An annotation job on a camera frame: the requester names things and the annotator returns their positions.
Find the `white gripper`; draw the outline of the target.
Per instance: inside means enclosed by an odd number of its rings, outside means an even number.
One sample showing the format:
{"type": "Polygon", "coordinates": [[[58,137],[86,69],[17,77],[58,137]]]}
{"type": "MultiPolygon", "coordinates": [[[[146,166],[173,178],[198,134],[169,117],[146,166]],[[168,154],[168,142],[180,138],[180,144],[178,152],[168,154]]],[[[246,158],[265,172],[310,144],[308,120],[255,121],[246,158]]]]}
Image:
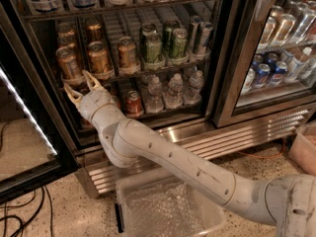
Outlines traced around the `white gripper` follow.
{"type": "Polygon", "coordinates": [[[95,78],[89,71],[82,71],[90,93],[84,97],[81,93],[75,91],[67,83],[64,84],[63,88],[66,92],[69,100],[78,108],[80,115],[91,122],[94,114],[103,106],[107,104],[113,104],[114,100],[112,95],[100,84],[97,78],[95,78]]]}

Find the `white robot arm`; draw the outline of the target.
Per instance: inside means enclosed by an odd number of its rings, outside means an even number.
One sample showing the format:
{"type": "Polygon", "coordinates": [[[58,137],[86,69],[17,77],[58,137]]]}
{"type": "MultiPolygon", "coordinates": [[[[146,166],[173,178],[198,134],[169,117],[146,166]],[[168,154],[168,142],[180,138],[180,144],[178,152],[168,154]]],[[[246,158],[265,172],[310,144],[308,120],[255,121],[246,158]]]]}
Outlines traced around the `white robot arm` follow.
{"type": "Polygon", "coordinates": [[[88,71],[85,95],[63,85],[80,115],[97,131],[110,159],[127,168],[145,157],[214,203],[253,222],[274,225],[276,237],[316,237],[316,177],[299,174],[254,181],[225,170],[127,118],[112,95],[88,71]]]}

